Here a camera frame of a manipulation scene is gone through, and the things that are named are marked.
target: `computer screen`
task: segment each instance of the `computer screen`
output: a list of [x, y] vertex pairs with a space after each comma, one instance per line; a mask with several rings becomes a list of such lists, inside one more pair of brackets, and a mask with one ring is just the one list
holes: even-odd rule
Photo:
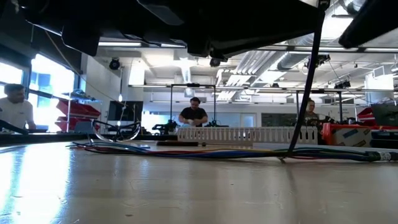
[[111, 101], [108, 121], [140, 121], [143, 105], [142, 101]]

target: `white t-shirt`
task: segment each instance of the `white t-shirt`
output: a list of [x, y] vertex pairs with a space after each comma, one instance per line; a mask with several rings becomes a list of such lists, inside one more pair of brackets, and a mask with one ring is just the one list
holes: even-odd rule
[[18, 128], [33, 122], [33, 106], [27, 100], [23, 103], [11, 103], [7, 98], [0, 99], [0, 119]]

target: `table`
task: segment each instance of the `table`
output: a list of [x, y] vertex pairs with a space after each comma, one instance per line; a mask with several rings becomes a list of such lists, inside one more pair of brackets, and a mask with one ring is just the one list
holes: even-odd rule
[[398, 220], [396, 163], [114, 156], [67, 144], [0, 149], [0, 223]]

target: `person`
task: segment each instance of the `person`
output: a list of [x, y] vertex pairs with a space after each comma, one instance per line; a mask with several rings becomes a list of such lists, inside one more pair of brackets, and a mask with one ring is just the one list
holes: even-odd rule
[[178, 120], [184, 124], [190, 124], [196, 127], [202, 127], [203, 123], [207, 123], [207, 114], [203, 108], [200, 108], [200, 100], [194, 97], [190, 100], [191, 107], [187, 107], [181, 111]]
[[305, 111], [305, 120], [308, 121], [310, 119], [319, 119], [319, 115], [314, 113], [315, 109], [315, 101], [311, 98], [308, 99], [307, 110]]
[[33, 120], [33, 106], [25, 100], [25, 87], [20, 84], [4, 86], [5, 98], [0, 99], [0, 119], [23, 129], [27, 123], [29, 129], [36, 129]]

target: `white plastic fence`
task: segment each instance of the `white plastic fence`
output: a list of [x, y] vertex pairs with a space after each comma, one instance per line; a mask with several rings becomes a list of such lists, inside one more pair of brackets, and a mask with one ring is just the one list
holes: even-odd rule
[[[180, 128], [179, 141], [251, 145], [254, 142], [289, 143], [294, 127], [264, 128]], [[302, 128], [297, 143], [318, 144], [317, 128]]]

